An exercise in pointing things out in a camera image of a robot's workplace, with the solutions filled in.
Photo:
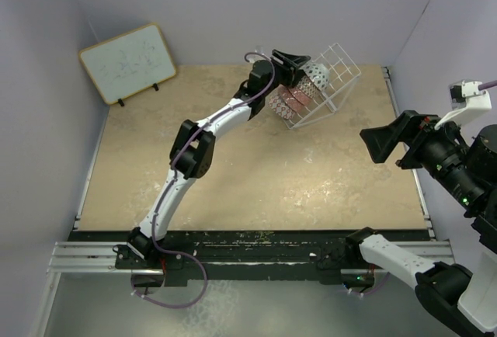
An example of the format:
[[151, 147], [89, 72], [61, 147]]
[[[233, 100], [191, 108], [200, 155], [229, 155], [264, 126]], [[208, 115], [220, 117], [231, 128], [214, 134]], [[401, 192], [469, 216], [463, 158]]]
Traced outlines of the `grey leaf bowl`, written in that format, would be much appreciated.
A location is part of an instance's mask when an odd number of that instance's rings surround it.
[[279, 89], [279, 96], [285, 104], [294, 112], [299, 113], [304, 109], [304, 105], [297, 100], [297, 98], [289, 91], [289, 89], [282, 87]]
[[302, 89], [295, 87], [289, 89], [289, 92], [302, 106], [307, 106], [311, 101], [311, 97], [308, 96]]

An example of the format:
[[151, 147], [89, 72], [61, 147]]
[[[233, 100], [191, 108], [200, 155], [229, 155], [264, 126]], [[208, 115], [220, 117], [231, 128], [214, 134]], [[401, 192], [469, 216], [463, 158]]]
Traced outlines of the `red patterned bowl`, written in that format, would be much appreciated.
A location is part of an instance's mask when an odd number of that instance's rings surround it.
[[330, 72], [326, 66], [321, 63], [309, 62], [301, 69], [313, 81], [319, 91], [323, 91], [328, 88]]

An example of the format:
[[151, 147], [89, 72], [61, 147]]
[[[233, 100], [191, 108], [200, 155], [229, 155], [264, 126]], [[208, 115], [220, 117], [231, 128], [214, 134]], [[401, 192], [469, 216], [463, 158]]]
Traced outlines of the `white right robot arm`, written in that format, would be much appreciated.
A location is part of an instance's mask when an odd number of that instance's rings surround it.
[[436, 320], [459, 336], [496, 334], [496, 126], [480, 130], [471, 144], [455, 120], [438, 125], [438, 116], [413, 110], [393, 122], [360, 131], [371, 160], [385, 162], [398, 144], [407, 147], [400, 169], [424, 169], [464, 210], [478, 234], [469, 254], [454, 263], [431, 260], [363, 228], [346, 238], [346, 261], [354, 268], [372, 264], [409, 286]]

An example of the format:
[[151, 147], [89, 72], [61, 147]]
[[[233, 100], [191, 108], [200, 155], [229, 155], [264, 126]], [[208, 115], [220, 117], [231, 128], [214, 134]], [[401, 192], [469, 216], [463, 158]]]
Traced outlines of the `brown patterned bowl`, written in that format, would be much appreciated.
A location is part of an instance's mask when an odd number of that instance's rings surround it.
[[297, 88], [301, 90], [307, 97], [313, 99], [319, 94], [319, 89], [313, 81], [305, 75], [297, 84]]

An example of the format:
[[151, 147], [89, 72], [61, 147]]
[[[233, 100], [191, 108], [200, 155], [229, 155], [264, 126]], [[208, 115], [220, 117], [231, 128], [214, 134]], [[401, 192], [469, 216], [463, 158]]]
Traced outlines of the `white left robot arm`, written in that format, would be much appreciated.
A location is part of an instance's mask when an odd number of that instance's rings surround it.
[[218, 111], [197, 122], [185, 120], [176, 135], [169, 157], [169, 170], [161, 192], [149, 213], [128, 236], [133, 260], [143, 269], [157, 265], [162, 250], [158, 242], [169, 228], [172, 217], [188, 189], [210, 169], [216, 141], [228, 131], [246, 123], [265, 106], [266, 97], [283, 85], [293, 88], [304, 77], [307, 55], [286, 54], [273, 50], [268, 57], [258, 52], [252, 70], [237, 92]]

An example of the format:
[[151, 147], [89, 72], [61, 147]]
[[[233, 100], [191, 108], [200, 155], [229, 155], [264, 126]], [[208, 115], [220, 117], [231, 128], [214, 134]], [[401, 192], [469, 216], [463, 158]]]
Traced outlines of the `blue patterned bowl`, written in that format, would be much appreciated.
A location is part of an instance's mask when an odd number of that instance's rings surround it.
[[270, 109], [284, 120], [291, 120], [295, 115], [295, 112], [278, 95], [272, 96], [268, 103]]

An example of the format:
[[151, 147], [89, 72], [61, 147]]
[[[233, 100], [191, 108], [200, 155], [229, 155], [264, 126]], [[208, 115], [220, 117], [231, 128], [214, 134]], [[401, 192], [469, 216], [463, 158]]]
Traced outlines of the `white wire dish rack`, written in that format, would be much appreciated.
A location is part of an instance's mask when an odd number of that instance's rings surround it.
[[339, 43], [333, 43], [311, 61], [308, 80], [279, 92], [284, 102], [280, 114], [290, 129], [316, 123], [341, 110], [362, 75]]

